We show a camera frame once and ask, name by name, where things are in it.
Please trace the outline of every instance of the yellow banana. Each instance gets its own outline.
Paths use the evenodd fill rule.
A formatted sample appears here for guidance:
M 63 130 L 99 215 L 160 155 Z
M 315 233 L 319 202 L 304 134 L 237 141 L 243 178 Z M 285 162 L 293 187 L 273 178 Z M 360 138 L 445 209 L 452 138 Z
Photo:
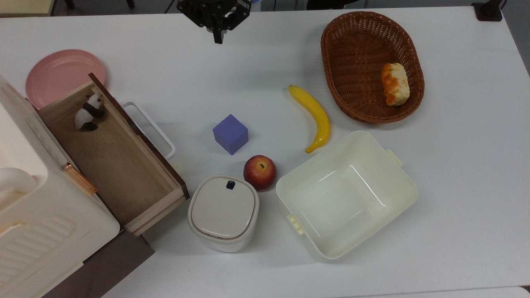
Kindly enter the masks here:
M 326 111 L 322 108 L 318 101 L 316 101 L 304 89 L 290 85 L 287 87 L 291 96 L 304 107 L 311 116 L 315 118 L 316 135 L 313 143 L 305 150 L 305 153 L 311 153 L 318 147 L 324 146 L 330 138 L 330 120 Z

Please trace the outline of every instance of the bread roll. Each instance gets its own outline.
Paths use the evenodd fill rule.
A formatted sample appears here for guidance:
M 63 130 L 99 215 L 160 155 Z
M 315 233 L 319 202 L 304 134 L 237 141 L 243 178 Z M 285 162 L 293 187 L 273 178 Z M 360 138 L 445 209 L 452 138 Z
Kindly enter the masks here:
M 403 65 L 399 63 L 385 64 L 381 71 L 381 81 L 383 82 L 383 93 L 387 105 L 400 106 L 407 101 L 410 96 L 410 89 Z

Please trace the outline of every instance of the wicker basket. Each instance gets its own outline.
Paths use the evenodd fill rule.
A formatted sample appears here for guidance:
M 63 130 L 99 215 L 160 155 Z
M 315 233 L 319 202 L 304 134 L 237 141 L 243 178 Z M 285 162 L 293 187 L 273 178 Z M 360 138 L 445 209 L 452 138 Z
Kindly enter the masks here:
M 334 19 L 321 39 L 329 89 L 340 109 L 367 123 L 390 123 L 412 114 L 420 105 L 425 84 L 410 36 L 396 22 L 374 12 L 351 12 Z M 410 97 L 389 107 L 383 95 L 381 70 L 399 62 L 409 79 Z

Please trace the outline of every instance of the panda toy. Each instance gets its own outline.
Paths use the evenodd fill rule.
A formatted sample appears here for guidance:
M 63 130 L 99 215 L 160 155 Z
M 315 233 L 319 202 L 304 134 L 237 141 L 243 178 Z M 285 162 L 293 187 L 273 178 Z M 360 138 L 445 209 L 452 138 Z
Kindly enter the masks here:
M 98 126 L 92 121 L 94 118 L 101 118 L 104 112 L 100 110 L 101 98 L 97 94 L 92 96 L 87 95 L 88 100 L 83 104 L 81 110 L 79 110 L 74 117 L 74 126 L 80 131 L 92 132 L 98 128 Z

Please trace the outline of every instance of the drawer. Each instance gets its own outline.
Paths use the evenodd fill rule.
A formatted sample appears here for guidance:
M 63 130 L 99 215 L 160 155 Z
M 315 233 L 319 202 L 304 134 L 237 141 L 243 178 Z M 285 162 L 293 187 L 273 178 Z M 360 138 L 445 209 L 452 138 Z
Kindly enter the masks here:
M 93 75 L 91 83 L 37 113 L 75 166 L 97 189 L 118 222 L 140 235 L 181 205 L 189 193 L 167 160 Z M 74 117 L 97 94 L 104 116 L 94 131 L 80 131 Z

